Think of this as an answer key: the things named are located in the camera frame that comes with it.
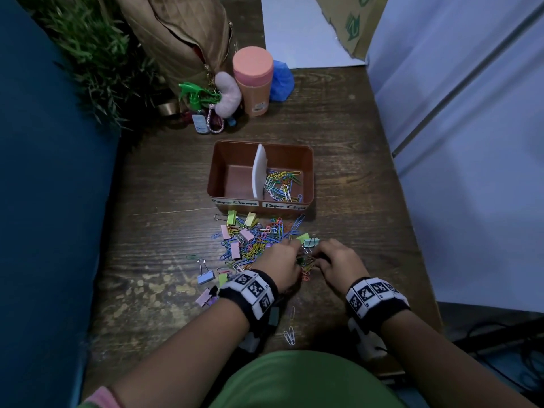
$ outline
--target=forearm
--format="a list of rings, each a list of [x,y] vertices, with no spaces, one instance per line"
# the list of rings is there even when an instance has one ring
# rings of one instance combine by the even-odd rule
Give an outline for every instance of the forearm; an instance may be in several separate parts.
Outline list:
[[[385,321],[381,336],[433,408],[535,407],[411,311]]]
[[[112,391],[124,408],[198,407],[248,331],[238,305],[219,299],[114,383]]]

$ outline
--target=beige backpack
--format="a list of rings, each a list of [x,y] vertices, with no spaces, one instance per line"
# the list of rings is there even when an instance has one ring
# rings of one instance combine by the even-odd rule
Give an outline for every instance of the beige backpack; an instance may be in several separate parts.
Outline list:
[[[217,72],[232,74],[236,42],[232,23],[219,0],[117,2],[142,47],[155,59],[176,95],[180,93],[181,82],[190,81],[208,88]]]

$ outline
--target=wooden table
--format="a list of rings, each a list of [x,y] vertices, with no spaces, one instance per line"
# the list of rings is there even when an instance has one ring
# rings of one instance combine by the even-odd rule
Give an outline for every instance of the wooden table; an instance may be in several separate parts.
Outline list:
[[[260,0],[223,0],[241,47],[264,47]],[[285,103],[272,103],[232,134],[198,135],[193,127],[161,129],[121,161],[97,277],[91,355],[83,396],[109,384],[202,309],[195,303],[199,267],[189,254],[221,266],[224,249],[210,236],[218,212],[206,194],[214,142],[219,139],[299,143],[315,154],[316,218],[301,230],[351,246],[372,276],[401,290],[435,329],[439,311],[393,168],[364,68],[295,70]],[[290,299],[298,349],[342,347],[334,334],[345,308],[318,271]],[[282,318],[265,352],[288,349]],[[369,368],[398,371],[391,357]]]

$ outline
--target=black wristband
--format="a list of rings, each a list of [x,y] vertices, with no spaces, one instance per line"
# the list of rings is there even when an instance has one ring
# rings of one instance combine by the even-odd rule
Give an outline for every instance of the black wristband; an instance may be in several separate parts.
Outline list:
[[[354,315],[364,333],[380,333],[382,324],[391,316],[410,309],[406,297],[388,282],[362,277],[356,280],[345,296],[348,311]]]
[[[244,312],[250,330],[257,326],[277,296],[277,287],[272,278],[256,269],[234,275],[219,291],[220,298],[233,301]]]

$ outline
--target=person's right hand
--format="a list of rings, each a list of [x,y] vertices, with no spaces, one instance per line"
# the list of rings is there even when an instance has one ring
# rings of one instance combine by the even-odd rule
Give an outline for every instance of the person's right hand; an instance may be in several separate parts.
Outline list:
[[[330,258],[331,263],[317,257],[321,252]],[[312,256],[316,258],[315,266],[321,269],[327,282],[343,295],[348,293],[357,279],[370,276],[357,253],[336,239],[321,241]]]

